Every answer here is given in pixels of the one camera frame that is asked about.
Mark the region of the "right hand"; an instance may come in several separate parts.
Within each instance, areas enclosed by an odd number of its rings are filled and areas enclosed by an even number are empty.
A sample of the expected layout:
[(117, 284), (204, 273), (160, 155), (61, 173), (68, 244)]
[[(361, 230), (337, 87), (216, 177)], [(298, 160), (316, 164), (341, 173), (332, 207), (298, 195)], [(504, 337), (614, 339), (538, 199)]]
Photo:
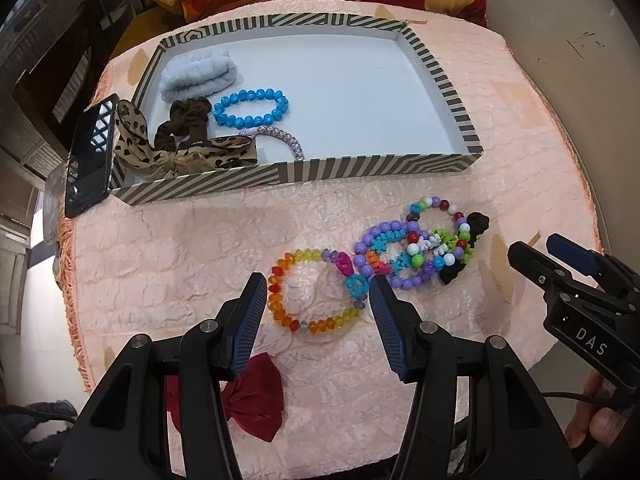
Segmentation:
[[(593, 370), (584, 383), (582, 393), (591, 400), (608, 401), (615, 388), (600, 373)], [(597, 408), (594, 404), (579, 401), (572, 420), (565, 428), (565, 437), (571, 448), (578, 448), (588, 436), (609, 448), (624, 426), (626, 416), (612, 408)]]

